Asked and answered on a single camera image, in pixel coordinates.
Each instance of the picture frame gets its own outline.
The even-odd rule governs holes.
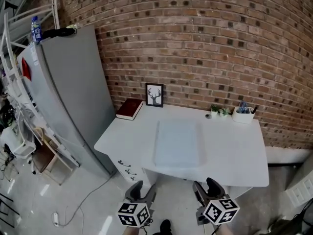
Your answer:
[[[146,83],[146,105],[163,107],[164,85]]]

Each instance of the refrigerator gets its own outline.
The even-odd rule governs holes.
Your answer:
[[[31,43],[17,57],[30,69],[24,84],[45,121],[81,167],[108,178],[116,168],[93,146],[115,118],[93,25]]]

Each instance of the power plug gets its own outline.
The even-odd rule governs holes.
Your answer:
[[[54,226],[59,227],[59,215],[56,212],[53,213],[53,224]]]

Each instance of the drawer handle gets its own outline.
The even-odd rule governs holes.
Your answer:
[[[126,171],[126,173],[127,173],[128,175],[134,175],[134,176],[137,175],[137,173],[133,174],[130,169],[127,169],[127,170],[125,170],[125,171]]]
[[[118,162],[120,165],[123,165],[123,166],[125,166],[125,167],[131,167],[131,165],[124,165],[121,160],[120,160],[120,161],[117,161],[117,162]]]
[[[131,177],[131,180],[139,182],[139,180],[136,180],[135,177]]]

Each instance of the book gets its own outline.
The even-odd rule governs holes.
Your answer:
[[[128,98],[116,113],[117,118],[134,120],[139,112],[143,101],[141,99]]]

